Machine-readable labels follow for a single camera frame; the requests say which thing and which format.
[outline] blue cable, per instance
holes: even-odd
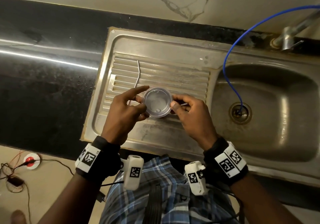
[[[235,41],[235,43],[231,46],[231,48],[229,49],[229,51],[227,52],[226,54],[226,57],[223,61],[223,67],[222,67],[222,71],[223,71],[223,76],[226,80],[226,82],[228,83],[228,85],[230,85],[231,89],[237,94],[239,100],[240,100],[240,103],[241,103],[241,106],[240,106],[240,109],[239,109],[239,113],[241,113],[242,111],[242,107],[243,107],[243,101],[242,101],[242,98],[241,96],[239,95],[239,93],[237,92],[237,90],[233,87],[233,85],[230,83],[230,80],[229,78],[227,77],[226,75],[226,63],[227,63],[227,58],[229,56],[229,54],[231,53],[232,49],[235,47],[235,45],[245,36],[247,35],[250,31],[252,31],[254,28],[256,28],[257,26],[261,25],[262,23],[265,23],[266,21],[278,16],[278,15],[282,15],[282,14],[285,14],[285,13],[289,13],[289,12],[292,12],[292,11],[296,11],[296,10],[302,10],[302,9],[320,9],[320,5],[305,5],[305,6],[299,6],[299,7],[295,7],[295,8],[291,8],[291,9],[287,9],[287,10],[283,10],[279,13],[276,13],[274,15],[271,15],[269,16],[268,18],[265,18],[264,20],[260,21],[259,23],[255,24],[253,27],[251,27],[250,29],[248,29],[245,33],[243,33],[238,39],[237,41]]]

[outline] sink drain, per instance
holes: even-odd
[[[252,118],[251,108],[248,104],[243,103],[241,113],[239,113],[240,108],[241,104],[239,102],[232,104],[229,108],[229,116],[236,124],[247,124]]]

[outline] blue plaid shirt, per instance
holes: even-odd
[[[124,190],[122,184],[112,185],[99,224],[142,223],[150,186],[155,184],[162,187],[161,223],[205,223],[234,215],[230,199],[221,191],[210,189],[205,196],[192,194],[186,177],[165,155],[144,164],[137,190]]]

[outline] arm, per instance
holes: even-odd
[[[142,98],[137,94],[148,88],[149,86],[133,88],[114,97],[101,134],[109,143],[122,145],[135,123],[149,117],[145,113],[147,108],[144,104],[137,106],[127,105],[129,100],[141,103]],[[101,184],[102,180],[89,181],[75,173],[57,200],[38,223],[88,223]]]
[[[178,115],[187,134],[196,140],[204,151],[210,149],[218,139],[218,134],[206,104],[189,95],[174,95],[173,99],[175,101],[170,107]],[[184,101],[188,105],[180,106],[176,101]],[[250,174],[235,182],[230,188],[243,202],[244,212],[250,224],[301,224]]]

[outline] plastic container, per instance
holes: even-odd
[[[171,111],[172,102],[170,91],[162,87],[153,87],[146,91],[143,103],[146,104],[146,112],[150,117],[164,117]]]

